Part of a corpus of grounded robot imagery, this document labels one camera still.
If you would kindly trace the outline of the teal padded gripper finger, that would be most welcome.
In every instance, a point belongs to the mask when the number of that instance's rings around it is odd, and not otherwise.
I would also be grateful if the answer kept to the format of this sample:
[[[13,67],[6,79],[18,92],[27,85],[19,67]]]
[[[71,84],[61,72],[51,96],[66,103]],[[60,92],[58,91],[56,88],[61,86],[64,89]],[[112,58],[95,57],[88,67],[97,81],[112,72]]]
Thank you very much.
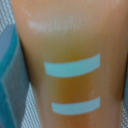
[[[0,128],[21,128],[29,79],[15,25],[0,35]]]

